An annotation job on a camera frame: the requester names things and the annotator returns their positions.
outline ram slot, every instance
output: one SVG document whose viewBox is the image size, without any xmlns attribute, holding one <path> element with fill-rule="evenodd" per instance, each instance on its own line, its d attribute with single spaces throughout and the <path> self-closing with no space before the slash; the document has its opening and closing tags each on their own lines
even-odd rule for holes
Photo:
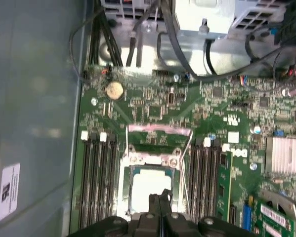
<svg viewBox="0 0 296 237">
<path fill-rule="evenodd" d="M 113 205 L 114 205 L 114 188 L 115 188 L 115 166 L 117 162 L 117 142 L 110 141 L 110 156 L 111 160 L 110 165 L 108 166 L 108 192 L 107 192 L 107 208 L 106 208 L 106 217 L 113 214 Z"/>
<path fill-rule="evenodd" d="M 104 218 L 105 198 L 106 198 L 106 169 L 107 169 L 107 153 L 108 153 L 108 142 L 100 142 L 99 146 L 99 184 L 98 184 L 98 202 L 97 202 L 97 221 Z"/>
<path fill-rule="evenodd" d="M 98 152 L 99 152 L 99 144 L 98 140 L 93 140 L 93 153 L 92 159 L 90 163 L 91 167 L 91 174 L 90 174 L 90 208 L 89 208 L 89 215 L 88 215 L 88 224 L 92 225 L 96 222 L 96 194 L 97 194 L 97 184 L 98 184 Z"/>
<path fill-rule="evenodd" d="M 89 158 L 91 153 L 91 142 L 90 140 L 85 142 L 84 146 L 84 158 L 82 168 L 82 183 L 81 183 L 81 206 L 79 216 L 79 229 L 83 229 L 87 226 L 87 214 L 88 214 L 88 170 L 89 170 Z"/>
<path fill-rule="evenodd" d="M 207 216 L 208 213 L 208 198 L 209 198 L 209 161 L 210 161 L 210 151 L 208 148 L 203 149 L 203 157 L 202 157 L 202 172 L 201 172 L 201 177 L 202 177 L 202 192 L 201 192 L 201 214 L 200 218 L 203 218 L 204 216 Z"/>
<path fill-rule="evenodd" d="M 190 180 L 189 180 L 189 199 L 191 207 L 191 219 L 197 223 L 200 213 L 200 191 L 201 191 L 201 150 L 198 146 L 192 147 Z"/>
<path fill-rule="evenodd" d="M 210 172 L 210 184 L 209 184 L 209 208 L 208 208 L 208 216 L 214 216 L 216 212 L 216 198 L 217 198 L 217 173 L 218 173 L 218 162 L 219 162 L 219 154 L 220 151 L 217 147 L 213 147 L 211 149 L 211 160 L 209 166 Z"/>
</svg>

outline green circuit board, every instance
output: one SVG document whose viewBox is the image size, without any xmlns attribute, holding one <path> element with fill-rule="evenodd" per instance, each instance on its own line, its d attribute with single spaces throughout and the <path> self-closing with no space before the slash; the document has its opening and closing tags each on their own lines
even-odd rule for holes
<svg viewBox="0 0 296 237">
<path fill-rule="evenodd" d="M 254 220 L 253 229 L 258 228 L 261 230 L 260 236 L 296 236 L 295 221 L 286 218 L 281 213 L 274 212 L 266 203 L 260 200 L 254 204 L 252 218 Z"/>
<path fill-rule="evenodd" d="M 218 180 L 214 214 L 225 221 L 232 219 L 237 226 L 242 226 L 245 200 L 261 188 L 285 191 L 296 199 L 296 175 L 274 177 L 264 169 L 267 137 L 280 131 L 285 137 L 296 138 L 296 95 L 289 96 L 282 90 L 254 92 L 240 85 L 237 78 L 199 84 L 186 82 L 185 77 L 173 82 L 173 75 L 167 72 L 146 74 L 113 68 L 107 73 L 98 66 L 87 70 L 91 84 L 84 85 L 81 92 L 71 233 L 108 215 L 118 214 L 121 200 L 128 202 L 131 178 L 124 179 L 123 191 L 120 190 L 121 159 L 129 149 L 128 143 L 133 144 L 136 151 L 150 154 L 171 154 L 175 149 L 182 154 L 187 147 L 182 157 L 188 189 L 192 182 L 189 167 L 193 147 L 203 145 L 205 138 L 207 141 L 209 138 L 211 146 L 218 148 L 219 157 L 224 157 L 223 163 L 220 158 L 219 164 L 211 164 L 217 169 Z M 248 78 L 247 85 L 268 90 L 274 83 Z M 130 133 L 131 124 L 137 128 L 161 124 L 176 130 Z M 184 131 L 189 131 L 189 135 L 183 135 Z M 94 141 L 109 144 L 100 146 Z M 125 174 L 130 173 L 130 168 L 125 170 Z M 180 172 L 173 170 L 174 190 L 182 186 L 181 181 L 177 181 Z M 182 203 L 178 205 L 182 206 L 178 210 L 188 213 L 186 206 L 190 200 L 186 191 L 181 192 Z"/>
</svg>

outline motherboard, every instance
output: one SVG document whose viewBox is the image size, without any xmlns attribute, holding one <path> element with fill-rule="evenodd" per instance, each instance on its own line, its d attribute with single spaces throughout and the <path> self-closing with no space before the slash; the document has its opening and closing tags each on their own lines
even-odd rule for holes
<svg viewBox="0 0 296 237">
<path fill-rule="evenodd" d="M 296 236 L 296 84 L 89 66 L 81 91 L 70 232 L 148 211 L 215 216 Z"/>
</svg>

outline dimm slot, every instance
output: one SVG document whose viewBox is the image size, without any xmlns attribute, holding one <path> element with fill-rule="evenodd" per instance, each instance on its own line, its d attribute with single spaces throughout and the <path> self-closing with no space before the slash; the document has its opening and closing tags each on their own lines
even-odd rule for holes
<svg viewBox="0 0 296 237">
<path fill-rule="evenodd" d="M 87 226 L 87 209 L 88 203 L 86 200 L 87 196 L 87 186 L 88 186 L 88 169 L 89 169 L 89 157 L 91 150 L 91 142 L 90 140 L 85 142 L 84 146 L 84 159 L 83 159 L 83 168 L 82 168 L 82 183 L 81 183 L 81 206 L 79 213 L 79 230 L 83 229 Z"/>
<path fill-rule="evenodd" d="M 111 216 L 113 214 L 113 205 L 114 205 L 114 183 L 115 183 L 115 166 L 117 162 L 117 144 L 116 141 L 110 141 L 110 160 L 111 164 L 108 169 L 108 208 L 107 208 L 107 216 Z"/>
<path fill-rule="evenodd" d="M 210 172 L 211 172 L 211 185 L 210 185 L 210 208 L 208 216 L 214 216 L 216 212 L 216 197 L 217 197 L 217 174 L 218 174 L 218 161 L 219 161 L 219 154 L 217 147 L 213 147 L 211 149 L 211 166 L 210 166 Z"/>
<path fill-rule="evenodd" d="M 106 159 L 108 152 L 107 142 L 100 142 L 99 150 L 100 179 L 98 187 L 97 220 L 102 220 L 104 218 L 104 200 L 106 195 Z"/>
<path fill-rule="evenodd" d="M 251 230 L 251 212 L 252 209 L 248 205 L 243 206 L 242 229 Z"/>
<path fill-rule="evenodd" d="M 192 145 L 188 187 L 191 219 L 194 223 L 198 223 L 204 216 L 215 215 L 220 154 L 216 147 Z"/>
<path fill-rule="evenodd" d="M 92 225 L 94 224 L 97 220 L 96 220 L 96 215 L 95 215 L 95 211 L 96 211 L 96 186 L 97 186 L 97 180 L 98 180 L 98 166 L 97 166 L 97 155 L 98 155 L 98 149 L 99 149 L 99 145 L 98 145 L 98 141 L 97 140 L 93 140 L 93 153 L 92 153 L 92 159 L 91 159 L 91 174 L 90 174 L 90 208 L 89 208 L 89 215 L 88 215 L 88 224 Z"/>
<path fill-rule="evenodd" d="M 109 176 L 109 172 L 110 172 L 110 165 L 111 165 L 111 162 L 112 162 L 112 160 L 111 160 L 111 153 L 110 153 L 110 149 L 109 149 L 109 143 L 107 142 L 107 144 L 106 144 L 106 146 L 107 146 L 107 154 L 106 154 L 106 160 L 105 160 L 105 162 L 103 163 L 103 171 L 104 171 L 104 173 L 103 173 L 103 181 L 104 181 L 104 187 L 103 187 L 103 194 L 105 194 L 104 196 L 103 196 L 103 199 L 102 199 L 102 215 L 103 215 L 103 218 L 106 218 L 106 217 L 108 217 L 108 208 L 109 208 L 109 192 L 108 192 L 108 190 L 109 190 L 109 183 L 110 183 L 110 179 L 112 178 L 112 177 L 110 177 Z"/>
<path fill-rule="evenodd" d="M 207 216 L 208 213 L 208 199 L 209 199 L 209 185 L 210 185 L 210 158 L 209 149 L 203 149 L 203 165 L 202 165 L 202 211 L 200 218 Z"/>
</svg>

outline heatsink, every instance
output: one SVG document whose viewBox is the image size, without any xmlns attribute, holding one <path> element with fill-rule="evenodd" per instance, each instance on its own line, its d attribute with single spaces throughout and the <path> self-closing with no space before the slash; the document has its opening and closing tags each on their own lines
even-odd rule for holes
<svg viewBox="0 0 296 237">
<path fill-rule="evenodd" d="M 267 138 L 265 171 L 282 175 L 296 175 L 296 138 Z"/>
</svg>

